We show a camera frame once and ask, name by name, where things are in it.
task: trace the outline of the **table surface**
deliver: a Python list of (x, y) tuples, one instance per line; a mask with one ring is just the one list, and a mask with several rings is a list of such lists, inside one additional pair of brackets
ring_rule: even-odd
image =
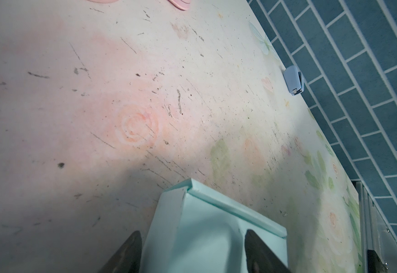
[(187, 177), (286, 227), (293, 272), (361, 272), (357, 193), (249, 21), (0, 0), (0, 272), (95, 272)]

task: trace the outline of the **light blue foam box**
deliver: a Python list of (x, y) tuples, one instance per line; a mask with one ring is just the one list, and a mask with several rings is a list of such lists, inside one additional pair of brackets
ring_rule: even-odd
[(160, 196), (140, 272), (247, 273), (248, 229), (288, 266), (286, 228), (189, 178)]

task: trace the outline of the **pink object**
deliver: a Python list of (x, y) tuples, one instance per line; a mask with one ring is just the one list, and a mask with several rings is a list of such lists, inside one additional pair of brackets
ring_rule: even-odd
[(191, 4), (191, 0), (169, 0), (174, 6), (181, 10), (189, 9), (189, 4)]
[(95, 3), (113, 3), (118, 0), (88, 0), (88, 1), (95, 2)]

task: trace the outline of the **green leaf print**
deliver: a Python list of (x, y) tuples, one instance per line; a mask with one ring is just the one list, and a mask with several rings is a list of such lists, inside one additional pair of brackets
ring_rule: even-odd
[(317, 133), (318, 138), (319, 138), (321, 141), (325, 141), (325, 138), (323, 137), (323, 134), (322, 134), (320, 131), (317, 130), (316, 133)]
[(314, 187), (314, 188), (316, 188), (316, 189), (321, 189), (320, 183), (319, 183), (318, 180), (315, 178), (315, 176), (313, 176), (313, 175), (311, 174), (310, 171), (306, 171), (306, 172), (305, 172), (305, 177), (306, 177), (306, 179), (308, 180), (309, 184), (310, 184), (312, 187)]
[(332, 190), (335, 188), (335, 185), (333, 185), (333, 180), (331, 177), (329, 177), (329, 188)]
[(358, 252), (361, 249), (361, 237), (359, 236), (358, 228), (356, 226), (355, 219), (353, 216), (350, 214), (350, 222), (352, 223), (352, 229), (353, 229), (353, 241), (356, 244), (356, 247), (358, 248)]
[(307, 152), (306, 156), (304, 156), (304, 155), (302, 155), (302, 156), (303, 156), (303, 159), (305, 160), (305, 163), (312, 166), (312, 159), (311, 159), (311, 154), (309, 153), (309, 151)]
[(332, 148), (331, 148), (329, 145), (327, 145), (327, 144), (325, 144), (325, 146), (326, 146), (327, 152), (329, 152), (329, 154), (330, 154), (331, 156), (335, 156), (335, 154), (333, 153)]
[(326, 165), (324, 164), (323, 157), (321, 156), (320, 151), (317, 151), (318, 163), (320, 164), (320, 168), (323, 172), (326, 172)]

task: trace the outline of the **dirt stain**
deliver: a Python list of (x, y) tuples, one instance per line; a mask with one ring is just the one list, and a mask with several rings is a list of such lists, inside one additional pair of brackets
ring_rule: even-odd
[(220, 139), (211, 149), (211, 164), (214, 176), (214, 182), (217, 184), (224, 183), (225, 177), (229, 174), (230, 155), (224, 139)]
[(189, 29), (185, 25), (178, 26), (177, 24), (171, 23), (171, 27), (173, 28), (179, 39), (186, 40), (188, 38)]

